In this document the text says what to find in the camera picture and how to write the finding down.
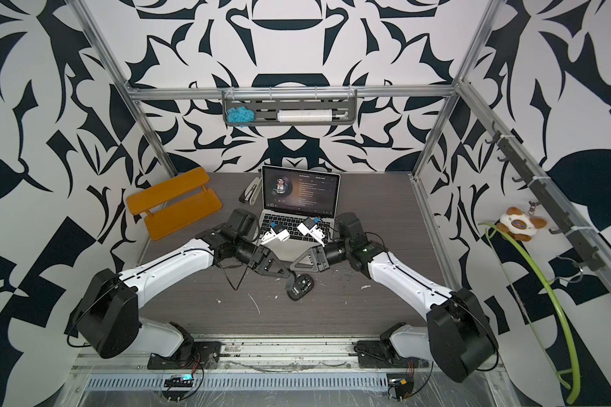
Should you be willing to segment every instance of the laptop keyboard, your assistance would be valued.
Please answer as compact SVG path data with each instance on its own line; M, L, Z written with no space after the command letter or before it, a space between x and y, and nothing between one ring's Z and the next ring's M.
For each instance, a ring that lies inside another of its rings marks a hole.
M270 229L269 224L272 222L276 222L277 224L283 225L285 229L290 233L290 239L294 240L303 240L303 241L316 241L310 235L304 236L299 232L296 228L301 222L306 219L305 217L296 217L296 216L282 216L282 215L271 215L266 214L262 218L261 224L261 236L267 233ZM330 224L328 222L319 221L317 223L319 229L324 232L324 243L328 243L328 233L330 232Z

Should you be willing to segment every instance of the plush toy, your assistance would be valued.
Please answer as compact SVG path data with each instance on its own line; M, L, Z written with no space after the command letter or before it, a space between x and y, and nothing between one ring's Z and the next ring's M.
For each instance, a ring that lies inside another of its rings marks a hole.
M543 218L527 216L519 208L511 207L505 215L500 216L500 222L496 226L499 230L509 233L514 240L530 241L537 230L547 224Z

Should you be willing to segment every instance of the aluminum rail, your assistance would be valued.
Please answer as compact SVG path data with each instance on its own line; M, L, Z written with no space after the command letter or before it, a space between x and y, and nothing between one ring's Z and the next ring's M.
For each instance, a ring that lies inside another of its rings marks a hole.
M359 98L397 96L450 96L451 85L396 85L396 86L300 86L269 88L166 88L140 89L130 87L132 100L195 100L222 99L272 99L281 98L347 98L353 91Z
M150 147L152 147L152 150L154 150L154 153L161 166L165 169L170 178L176 176L179 173L177 173L177 169L174 167L170 157L163 148L163 144L154 131L154 128L149 123L149 120L147 120L147 116L140 106L140 102L134 102L129 97L129 86L127 81L124 79L124 75L120 71L118 63L115 61L113 52L109 49L104 35L99 30L97 22L95 22L95 19L93 19L93 16L90 14L85 0L66 0L66 4L75 14L75 17L79 21L86 39L97 53L99 60L102 62L104 69L111 77L115 89L120 94L127 109L133 116L136 123L138 123L138 125L141 127L143 134L145 135L145 139L147 139Z

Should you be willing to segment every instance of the white tube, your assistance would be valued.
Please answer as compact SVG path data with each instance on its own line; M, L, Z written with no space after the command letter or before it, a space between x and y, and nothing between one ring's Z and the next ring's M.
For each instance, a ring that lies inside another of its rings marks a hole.
M332 122L333 110L279 110L279 122Z

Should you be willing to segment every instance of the black cable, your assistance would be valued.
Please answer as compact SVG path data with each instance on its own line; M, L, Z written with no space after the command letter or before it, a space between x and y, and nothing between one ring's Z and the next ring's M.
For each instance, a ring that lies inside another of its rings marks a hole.
M239 268L242 266L244 266L244 263L240 263L239 265L223 266L222 268Z
M473 318L473 321L477 322L482 329L484 330L484 332L486 332L487 334L487 339L489 339L489 342L491 343L491 347L493 348L495 354L496 354L496 363L494 363L494 365L492 367L490 367L489 369L476 369L479 370L480 372L490 372L493 369L496 369L496 367L498 366L498 363L500 362L500 353L498 352L498 347L496 346L496 340L495 338L492 338L491 335L489 334L489 330L487 330L487 328L482 324L482 322L480 322L480 320L473 315L472 312L470 312L466 307L464 307L463 305L461 305L460 303L458 303L457 301L455 301L454 299L452 299L451 297L448 297L446 295L443 295L442 293L440 293L437 290L433 290L432 288L428 287L427 285L425 285L423 282L419 281L418 279L416 279L415 277L413 277L412 275L410 275L409 273L407 273L405 270L403 270L402 268L400 268L392 259L391 256L389 254L389 249L387 249L387 247L385 247L385 242L383 240L383 238L374 232L366 232L368 234L372 234L374 236L377 236L380 240L381 243L383 245L383 247L385 248L385 252L387 253L387 257L389 258L389 261L391 262L392 265L394 265L398 270L400 270L403 274L407 275L409 278L413 279L414 281L418 282L419 284L421 284L422 286L424 286L426 289L434 292L435 294L439 294L441 297L444 297L448 300L450 300L451 302L453 302L456 306L462 308L465 312L467 312L469 315L471 315L471 318Z
M427 385L427 383L430 381L430 378L432 377L432 370L433 370L433 369L434 369L434 362L431 362L431 363L430 363L430 373L428 373L428 377L427 377L427 378L425 378L425 381L424 381L424 383L421 385L421 387L419 387L419 389L418 389L417 391L415 391L414 393L412 393L412 394L408 394L408 395L405 395L405 397L403 397L403 398L404 398L404 399L409 399L411 396L413 396L413 395L417 394L418 392L420 392L421 390L423 390L423 389L424 389L424 387ZM394 397L394 396L392 396L391 394L389 394L389 389L387 390L387 394L389 395L389 397L390 397L390 398L398 400L398 397Z
M252 243L255 244L255 242L260 239L261 237L261 224L258 221L258 217L256 216L256 226L258 226L258 233L256 234L256 237L252 240ZM252 252L252 257L253 255L256 254L256 250L258 249L258 245L256 245L253 248L253 252ZM230 279L228 278L228 274L226 274L226 270L224 270L224 268L222 268L222 266L220 265L220 268L222 269L222 272L224 273L224 277L226 277L226 281L228 281L228 285L230 285L230 287L234 290L237 291L240 288L240 284L242 284L242 280L244 280L245 276L247 275L247 272L249 271L249 263L247 263L247 266L244 268L244 273L242 273L242 277L240 278L240 281L238 281L238 285L236 287L233 286L233 283L230 281Z
M208 251L208 250L206 250L206 249L203 249L203 248L190 248L190 249L186 249L186 250L180 251L179 253L175 253L174 255L171 255L170 257L166 257L166 258L164 258L163 260L159 260L159 261L157 261L156 263L154 263L153 265L151 265L151 266L149 266L149 267L146 267L146 268L142 269L140 272L138 272L138 273L136 273L136 274L134 274L134 275L131 275L131 276L127 277L127 278L126 278L126 279L124 279L124 280L120 280L120 281L118 281L117 283L115 283L115 285L114 285L113 287L111 287L110 289L106 290L106 292L104 292L104 294L102 294L101 296L99 296L99 297L98 297L98 299L96 299L96 300L95 300L95 302L93 302L93 304L90 304L90 306L89 306L88 308L86 308L86 311L84 311L84 313L83 313L83 314L81 314L81 315L79 316L79 318L77 318L77 320L76 320L76 321L75 321L75 322L72 324L72 326L71 326L71 327L70 327L70 329L68 330L68 334L66 335L66 344L68 344L68 346L70 346L71 348L88 348L89 346L91 346L91 345L73 345L72 343L70 343L70 332L71 332L71 331L72 331L74 328L76 328L76 327L77 327L77 324L78 324L78 323L81 321L81 319L84 317L84 315L88 314L88 313L89 313L89 311L90 311L90 309L91 309L91 308L93 308L93 306L94 306L95 304L97 304L97 303L98 303L98 302L99 302L99 301L100 301L102 298L104 298L104 297L106 296L106 294L110 293L110 292L111 292L111 290L115 289L117 286L119 286L120 284L124 283L125 281L127 281L127 280L129 280L129 279L132 279L132 278L134 278L134 277L137 277L138 275L140 275L140 274L142 274L142 273L146 272L147 270L149 270L149 269L151 269L151 268L153 268L153 267L156 267L157 265L160 265L161 263L163 263L163 262L165 262L165 261L168 261L168 260L169 260L169 259L171 259L171 258L174 258L174 257L179 256L179 255L185 255L187 252L190 252L190 251L195 251L195 250L198 250L198 251L205 251L205 252L206 252L206 253L208 253L209 255L213 256L213 260L215 261L215 263L217 263L217 264L219 265L220 269L222 269L222 271L224 271L224 269L223 269L223 268L222 268L222 266L220 265L220 262L218 261L218 259L217 259L217 258L215 258L215 256L213 255L213 253L211 253L210 251Z
M98 299L96 299L93 304L90 304L90 306L88 308L86 308L86 311L84 311L84 313L82 315L79 315L79 318L77 318L77 320L73 322L72 326L68 330L68 334L66 335L66 343L68 344L68 346L70 346L71 348L88 348L89 346L91 346L91 345L73 345L72 343L70 343L70 332L77 327L77 324L81 321L81 319L84 317L84 315L88 314L90 309L93 308L93 306L95 304L97 304L102 298L104 298L106 294L110 293L111 290L115 289L115 287L119 286L120 284L124 283L125 281L127 281L127 280L129 280L129 279L131 279L133 277L134 276L130 276L130 277L127 277L124 280L120 280L117 283L115 283L115 285L113 287L111 287L110 289L106 290L104 292L104 294L99 296Z
M366 355L371 356L372 358L374 358L376 360L379 360L379 361L381 361L383 363L386 363L387 365L393 366L393 363L389 362L387 359L385 359L382 356L378 356L376 354L372 354L372 353L367 352L365 350L359 350L358 349L358 345L353 346L353 352L360 353L360 354L366 354Z
M204 383L204 376L206 375L206 373L204 371L204 367L201 365L201 363L197 363L197 366L199 367L199 369L201 369L201 380L199 380L199 385L197 386L196 389L194 389L191 393L189 393L183 399L177 400L177 402L183 401L183 400L186 400L186 399L192 397L199 390L199 387L201 387L201 385Z
M197 388L196 388L196 389L194 389L194 390L192 390L192 391L190 391L190 392L188 393L188 395L187 395L187 396L183 397L182 399L177 398L177 400L176 400L176 402L177 402L177 403L178 403L178 402L180 402L180 401L183 401L183 400L186 400L186 399L188 399L188 398L192 397L192 396L193 396L193 395L194 395L194 394L195 394L195 393L196 393L196 392L199 390L199 388L201 387L201 385L204 383L204 376L206 375L206 372L204 371L204 367L201 365L201 363L198 363L198 362L197 362L197 361L194 359L194 356L193 356L193 359L191 359L191 360L194 360L194 361L195 361L195 363L197 364L197 366L199 367L199 369L201 369L201 380L199 381L199 385L197 386ZM170 401L171 401L170 397L167 395L167 392L168 392L168 391L169 391L169 390L161 389L161 394L162 394L162 395L163 395L163 397L165 397L167 400L170 400Z

